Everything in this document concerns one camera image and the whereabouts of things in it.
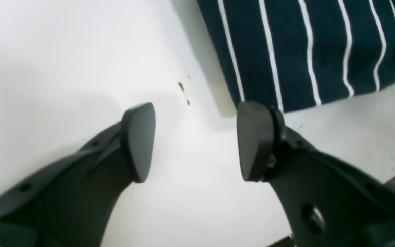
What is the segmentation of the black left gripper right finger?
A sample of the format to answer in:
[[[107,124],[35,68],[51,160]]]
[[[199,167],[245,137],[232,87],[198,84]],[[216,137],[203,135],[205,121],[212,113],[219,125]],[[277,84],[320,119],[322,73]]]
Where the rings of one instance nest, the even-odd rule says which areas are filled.
[[[237,142],[243,179],[270,184],[289,222],[273,247],[395,247],[395,182],[320,152],[254,101],[237,107]]]

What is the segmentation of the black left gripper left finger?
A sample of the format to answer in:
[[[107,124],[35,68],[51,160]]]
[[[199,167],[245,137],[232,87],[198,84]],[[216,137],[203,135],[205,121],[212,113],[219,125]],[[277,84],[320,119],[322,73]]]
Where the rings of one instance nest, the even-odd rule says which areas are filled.
[[[0,247],[99,247],[122,192],[147,180],[155,128],[152,103],[129,108],[81,149],[0,195]]]

